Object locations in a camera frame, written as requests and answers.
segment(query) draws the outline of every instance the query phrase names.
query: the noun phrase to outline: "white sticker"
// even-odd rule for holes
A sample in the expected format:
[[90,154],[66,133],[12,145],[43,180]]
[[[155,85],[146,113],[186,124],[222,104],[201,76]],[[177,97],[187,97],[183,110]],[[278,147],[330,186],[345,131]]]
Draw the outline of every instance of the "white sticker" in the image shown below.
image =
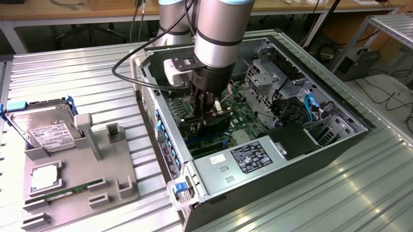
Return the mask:
[[222,161],[226,161],[226,157],[224,154],[220,154],[212,158],[209,158],[212,160],[213,164],[221,163]]
[[46,149],[75,143],[64,123],[31,129],[30,132]]

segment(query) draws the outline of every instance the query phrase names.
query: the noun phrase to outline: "robotic arm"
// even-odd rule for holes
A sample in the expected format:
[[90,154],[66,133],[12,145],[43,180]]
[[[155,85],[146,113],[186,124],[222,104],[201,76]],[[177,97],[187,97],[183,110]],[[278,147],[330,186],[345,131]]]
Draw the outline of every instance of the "robotic arm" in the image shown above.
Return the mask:
[[[186,5],[183,0],[159,0],[159,4],[162,31],[186,10]],[[175,58],[174,64],[182,67],[177,68],[179,71],[194,72],[190,78],[193,114],[202,117],[203,125],[214,124],[228,114],[220,102],[230,81],[253,5],[254,0],[195,0],[190,8],[190,18],[197,19],[194,54],[193,57]],[[190,22],[185,18],[158,40],[158,45],[191,42],[189,27]]]

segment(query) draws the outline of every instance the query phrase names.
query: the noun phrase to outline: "green circuit board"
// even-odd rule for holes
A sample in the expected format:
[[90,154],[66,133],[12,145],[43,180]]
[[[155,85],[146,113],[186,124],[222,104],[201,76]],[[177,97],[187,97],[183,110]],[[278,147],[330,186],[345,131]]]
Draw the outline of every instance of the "green circuit board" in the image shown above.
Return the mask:
[[222,99],[226,98],[222,107],[232,108],[230,125],[222,132],[205,136],[197,136],[197,125],[201,123],[201,119],[199,116],[191,114],[190,95],[185,94],[181,97],[166,98],[187,149],[195,159],[237,146],[233,132],[244,129],[249,138],[254,140],[258,134],[268,130],[237,88],[226,89],[222,96]]

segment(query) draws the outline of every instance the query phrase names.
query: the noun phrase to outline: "corrugated metal surface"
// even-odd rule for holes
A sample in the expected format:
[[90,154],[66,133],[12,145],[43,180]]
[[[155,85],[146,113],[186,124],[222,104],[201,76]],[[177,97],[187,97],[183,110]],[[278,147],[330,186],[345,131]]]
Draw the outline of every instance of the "corrugated metal surface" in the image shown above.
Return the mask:
[[[91,113],[93,129],[119,122],[126,128],[131,158],[138,180],[138,201],[60,228],[60,231],[182,231],[178,212],[171,207],[149,133],[130,83],[111,74],[111,67],[137,47],[117,45],[16,56],[8,63],[8,97],[28,102],[62,98],[75,99],[79,113]],[[126,62],[119,72],[130,75]],[[4,125],[0,147],[0,230],[20,229],[23,141]]]
[[301,48],[276,38],[338,91],[377,129],[322,170],[198,231],[413,231],[411,138],[375,116]]

